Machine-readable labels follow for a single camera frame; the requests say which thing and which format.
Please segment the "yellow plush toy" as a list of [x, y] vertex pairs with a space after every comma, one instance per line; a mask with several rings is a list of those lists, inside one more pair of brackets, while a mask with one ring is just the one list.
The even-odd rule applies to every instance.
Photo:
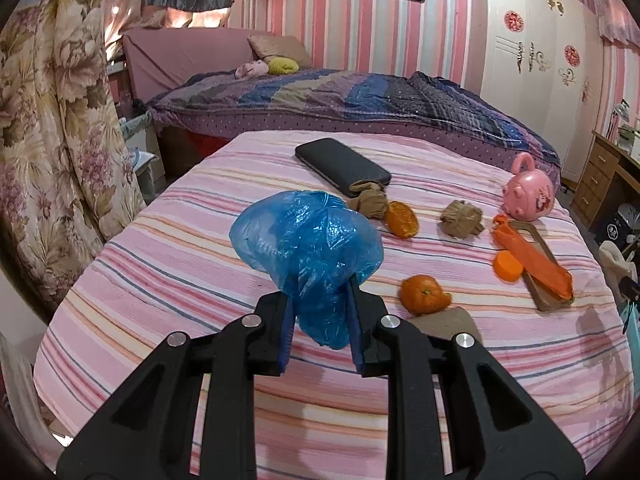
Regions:
[[299, 71], [298, 63], [292, 58], [284, 56], [274, 56], [267, 62], [268, 73], [270, 75], [284, 76], [295, 74]]

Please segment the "blue plastic bag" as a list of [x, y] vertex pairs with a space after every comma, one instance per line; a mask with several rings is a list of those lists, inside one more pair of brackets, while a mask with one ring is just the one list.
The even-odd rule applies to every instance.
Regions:
[[229, 232], [238, 256], [293, 300], [300, 329], [320, 346], [349, 344], [341, 288], [367, 281], [384, 260], [381, 234], [340, 198], [286, 191], [250, 205]]

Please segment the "wooden desk with drawers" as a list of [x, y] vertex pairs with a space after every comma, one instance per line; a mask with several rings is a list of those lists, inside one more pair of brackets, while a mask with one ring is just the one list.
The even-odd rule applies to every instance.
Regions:
[[591, 141], [570, 210], [588, 231], [597, 233], [620, 205], [639, 208], [639, 164], [597, 131]]

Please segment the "pink piggy bank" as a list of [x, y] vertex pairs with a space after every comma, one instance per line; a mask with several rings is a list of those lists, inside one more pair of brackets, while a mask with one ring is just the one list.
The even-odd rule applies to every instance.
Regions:
[[504, 213], [526, 222], [550, 214], [555, 199], [554, 186], [547, 174], [536, 168], [533, 156], [518, 153], [511, 172], [511, 179], [502, 188]]

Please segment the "brown pillow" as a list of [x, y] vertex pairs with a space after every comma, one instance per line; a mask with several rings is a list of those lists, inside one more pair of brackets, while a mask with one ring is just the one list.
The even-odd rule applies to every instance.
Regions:
[[294, 36], [250, 35], [247, 41], [257, 57], [265, 62], [272, 58], [290, 58], [302, 70], [314, 67], [307, 50]]

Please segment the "white wardrobe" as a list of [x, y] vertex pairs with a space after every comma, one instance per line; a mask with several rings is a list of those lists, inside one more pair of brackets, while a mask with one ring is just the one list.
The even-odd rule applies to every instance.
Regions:
[[487, 0], [480, 96], [541, 136], [580, 180], [602, 91], [597, 18], [579, 0]]

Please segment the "brown crumpled paper ball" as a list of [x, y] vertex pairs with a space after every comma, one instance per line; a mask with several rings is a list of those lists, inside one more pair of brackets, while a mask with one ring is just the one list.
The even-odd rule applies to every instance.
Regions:
[[464, 200], [454, 200], [440, 214], [440, 228], [460, 240], [480, 235], [484, 231], [483, 211]]
[[368, 219], [383, 220], [388, 208], [385, 188], [378, 182], [360, 181], [352, 184], [349, 191], [354, 194], [347, 205]]

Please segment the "black phone wallet case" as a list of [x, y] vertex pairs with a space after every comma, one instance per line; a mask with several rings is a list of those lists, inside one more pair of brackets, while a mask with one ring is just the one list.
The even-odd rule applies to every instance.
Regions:
[[332, 138], [323, 138], [295, 148], [295, 156], [349, 198], [358, 195], [352, 187], [365, 183], [390, 184], [392, 175], [371, 159]]

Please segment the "orange peel piece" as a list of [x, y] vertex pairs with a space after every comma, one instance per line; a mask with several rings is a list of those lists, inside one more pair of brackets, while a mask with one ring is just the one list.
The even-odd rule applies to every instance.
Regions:
[[403, 240], [416, 236], [420, 229], [419, 220], [413, 210], [398, 200], [388, 203], [384, 222], [393, 235]]

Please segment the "orange round lid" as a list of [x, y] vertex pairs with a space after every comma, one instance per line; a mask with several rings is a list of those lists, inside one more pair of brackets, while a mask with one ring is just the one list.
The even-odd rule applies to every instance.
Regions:
[[508, 283], [517, 282], [524, 272], [524, 266], [508, 250], [497, 252], [492, 267], [498, 278]]

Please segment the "pink plush toy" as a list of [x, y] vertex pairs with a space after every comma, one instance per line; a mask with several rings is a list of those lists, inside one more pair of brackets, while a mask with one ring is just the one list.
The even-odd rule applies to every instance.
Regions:
[[263, 77], [269, 74], [269, 66], [263, 60], [247, 62], [239, 66], [235, 73], [236, 80], [247, 80]]

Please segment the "purple bed with plaid quilt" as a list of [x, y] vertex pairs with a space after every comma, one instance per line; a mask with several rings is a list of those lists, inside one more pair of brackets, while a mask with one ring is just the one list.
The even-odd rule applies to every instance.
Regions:
[[250, 42], [260, 36], [234, 28], [125, 32], [132, 94], [154, 125], [169, 129], [168, 164], [192, 164], [247, 131], [311, 130], [408, 136], [504, 170], [527, 152], [560, 180], [549, 142], [446, 78], [311, 67], [241, 80], [235, 72], [256, 60]]

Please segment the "tan phone case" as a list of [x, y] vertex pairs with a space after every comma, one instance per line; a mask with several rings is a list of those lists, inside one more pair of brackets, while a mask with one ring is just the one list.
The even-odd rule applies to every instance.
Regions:
[[558, 265], [536, 226], [507, 221], [495, 228], [495, 238], [521, 263], [525, 285], [539, 311], [556, 311], [573, 303], [573, 278]]

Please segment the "floral curtain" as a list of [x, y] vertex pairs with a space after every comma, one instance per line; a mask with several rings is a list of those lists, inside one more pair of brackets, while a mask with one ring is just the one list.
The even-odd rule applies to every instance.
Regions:
[[104, 0], [21, 0], [1, 31], [1, 249], [51, 314], [145, 206], [106, 76]]

